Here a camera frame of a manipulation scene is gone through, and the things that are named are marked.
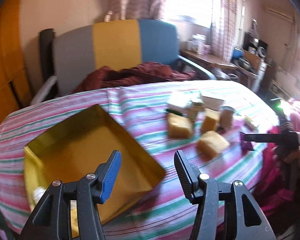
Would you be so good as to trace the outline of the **person right hand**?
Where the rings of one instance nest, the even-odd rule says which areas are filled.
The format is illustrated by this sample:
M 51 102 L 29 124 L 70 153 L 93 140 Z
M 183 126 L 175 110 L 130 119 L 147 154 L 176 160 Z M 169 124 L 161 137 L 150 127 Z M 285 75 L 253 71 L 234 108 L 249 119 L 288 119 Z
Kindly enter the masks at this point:
M 283 163 L 292 163 L 296 161 L 298 164 L 298 178 L 300 178 L 300 147 L 297 150 L 290 152 L 288 156 L 279 160 L 276 154 L 273 155 L 273 160 L 276 162 L 277 167 L 281 167 Z

